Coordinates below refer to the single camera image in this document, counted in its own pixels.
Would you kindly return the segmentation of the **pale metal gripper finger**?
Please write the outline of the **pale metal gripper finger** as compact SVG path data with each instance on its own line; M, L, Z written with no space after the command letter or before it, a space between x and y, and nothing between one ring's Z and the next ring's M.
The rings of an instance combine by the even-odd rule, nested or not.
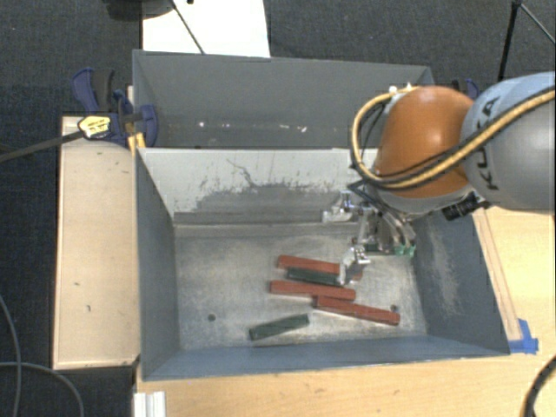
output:
M330 206L321 214L323 223L356 222L361 216L360 196L351 190L341 190Z
M364 246L354 245L350 247L341 258L339 283L342 286L347 286L359 281L370 262Z

